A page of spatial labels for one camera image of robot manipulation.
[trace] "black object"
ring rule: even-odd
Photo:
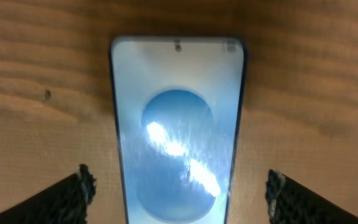
[[[358,224],[358,217],[280,172],[269,171],[266,188],[271,224]]]
[[[82,164],[77,173],[0,213],[0,223],[86,223],[86,208],[96,194],[95,181]]]

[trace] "brown wood grain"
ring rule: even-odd
[[[0,0],[0,212],[86,163],[90,223],[125,223],[108,49],[121,34],[248,43],[229,223],[267,223],[281,169],[358,216],[358,1]]]

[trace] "phone screen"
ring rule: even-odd
[[[129,224],[226,222],[244,49],[230,38],[121,38],[112,84]]]

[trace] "glossy phone screen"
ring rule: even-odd
[[[129,224],[226,222],[244,55],[230,38],[125,37],[112,44]]]

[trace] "wooden surface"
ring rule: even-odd
[[[243,37],[229,223],[267,223],[281,169],[358,215],[358,1],[0,1],[0,211],[86,163],[89,222],[125,223],[108,48],[120,34]]]

